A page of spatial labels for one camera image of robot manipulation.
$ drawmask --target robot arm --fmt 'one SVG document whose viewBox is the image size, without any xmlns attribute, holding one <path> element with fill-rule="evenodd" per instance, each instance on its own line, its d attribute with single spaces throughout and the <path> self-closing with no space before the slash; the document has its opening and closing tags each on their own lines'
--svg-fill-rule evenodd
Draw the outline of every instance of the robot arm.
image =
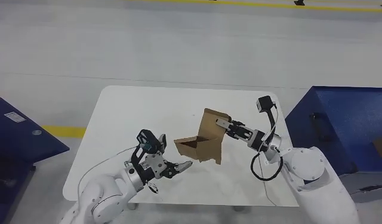
<svg viewBox="0 0 382 224">
<path fill-rule="evenodd" d="M 126 168 L 114 175 L 102 174 L 91 179 L 79 201 L 65 214 L 60 224 L 110 222 L 150 180 L 162 177 L 171 179 L 192 165 L 191 161 L 177 164 L 163 158 L 167 145 L 164 134 L 158 140 L 151 131 L 141 130 L 137 139 L 140 145 L 136 147 L 131 160 L 125 162 Z M 153 192 L 158 191 L 147 186 Z"/>
<path fill-rule="evenodd" d="M 269 181 L 281 172 L 301 209 L 314 224 L 360 224 L 355 203 L 325 155 L 316 147 L 282 148 L 282 138 L 274 134 L 276 124 L 270 111 L 276 107 L 275 104 L 265 96 L 259 98 L 257 107 L 259 112 L 268 114 L 271 123 L 269 134 L 252 130 L 239 121 L 216 120 L 217 125 L 226 129 L 228 136 L 245 141 L 249 148 L 258 152 L 251 164 L 253 174 L 262 181 Z M 279 163 L 278 171 L 267 179 L 258 177 L 253 170 L 254 160 L 261 152 L 264 152 L 267 162 Z M 291 174 L 308 184 L 298 185 Z"/>
</svg>

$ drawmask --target open cardboard box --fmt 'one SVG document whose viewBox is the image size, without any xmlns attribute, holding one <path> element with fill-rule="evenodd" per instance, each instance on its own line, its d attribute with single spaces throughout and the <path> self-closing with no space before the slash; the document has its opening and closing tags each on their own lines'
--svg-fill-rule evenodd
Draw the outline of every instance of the open cardboard box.
<svg viewBox="0 0 382 224">
<path fill-rule="evenodd" d="M 214 159 L 221 164 L 221 143 L 226 130 L 216 124 L 217 118 L 231 121 L 226 113 L 204 109 L 198 135 L 174 140 L 179 154 L 199 162 Z"/>
</svg>

